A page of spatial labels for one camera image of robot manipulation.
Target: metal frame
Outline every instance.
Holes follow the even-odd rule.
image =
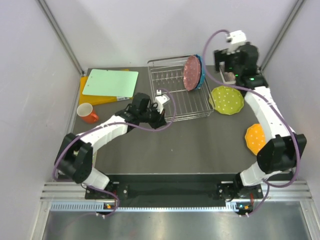
[[[42,9],[42,12],[46,16],[46,18],[47,18],[48,22],[50,23],[51,27],[53,28],[53,31],[57,35],[61,45],[63,46],[63,48],[65,49],[66,53],[70,57],[70,60],[72,61],[74,67],[77,69],[79,74],[81,76],[83,76],[85,72],[82,69],[82,67],[81,67],[81,65],[80,65],[75,53],[73,52],[72,48],[70,47],[70,45],[69,45],[64,33],[62,32],[60,26],[58,25],[54,15],[52,14],[50,8],[48,7],[47,2],[45,0],[36,0],[36,2],[38,3],[40,8]]]
[[[282,185],[287,181],[272,181],[273,184]],[[265,194],[267,185],[262,184],[262,192]],[[49,217],[49,212],[52,205],[59,204],[70,204],[74,205],[87,205],[93,203],[98,205],[99,203],[113,204],[113,199],[104,200],[89,200],[85,199],[86,191],[74,182],[47,182],[44,185],[40,205],[38,208],[38,217],[34,225],[32,240],[41,240],[43,238],[46,223]],[[235,202],[245,202],[246,200],[234,199]],[[310,232],[313,240],[320,239],[320,218],[312,199],[308,184],[306,181],[298,180],[295,181],[291,186],[285,189],[279,189],[271,187],[269,196],[266,202],[300,202],[301,209],[305,218],[306,226]],[[234,211],[233,203],[228,203],[226,207],[194,207],[194,208],[176,208],[176,207],[163,207],[163,208],[119,208],[119,212],[231,212]],[[65,211],[73,211],[74,209],[66,208]]]
[[[286,18],[284,24],[282,25],[282,27],[280,28],[279,33],[277,34],[275,40],[273,41],[269,51],[267,52],[264,60],[262,61],[261,64],[261,70],[265,70],[270,59],[272,58],[272,56],[274,55],[275,51],[277,50],[278,46],[280,45],[282,39],[284,38],[284,36],[286,35],[288,29],[290,28],[293,20],[295,19],[295,17],[297,16],[299,10],[302,8],[303,4],[306,2],[306,0],[296,0],[294,6],[292,7],[288,17]]]

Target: yellow-green plate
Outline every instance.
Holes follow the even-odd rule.
[[[219,86],[212,90],[209,103],[215,110],[221,114],[232,115],[240,112],[245,105],[244,97],[241,93],[232,87]]]

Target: orange cutting board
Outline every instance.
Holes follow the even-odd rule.
[[[87,80],[87,76],[83,76],[80,79],[79,105],[84,103],[89,103],[91,105],[99,105],[130,99],[129,97],[83,95],[82,92],[85,88]]]

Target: orange plate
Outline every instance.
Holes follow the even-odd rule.
[[[253,152],[254,155],[257,155],[258,152],[266,145],[264,130],[258,123],[253,124],[246,130],[244,139],[246,146],[251,150],[251,152]]]

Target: white wall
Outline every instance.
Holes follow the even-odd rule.
[[[35,0],[0,4],[0,239],[26,240],[79,74]]]
[[[300,176],[320,212],[320,1],[307,0],[276,50],[265,76],[283,116],[305,134]]]
[[[243,30],[266,56],[295,0],[46,0],[80,64],[145,66],[201,54],[219,30]],[[225,48],[225,36],[209,50]],[[206,62],[213,64],[211,54]]]

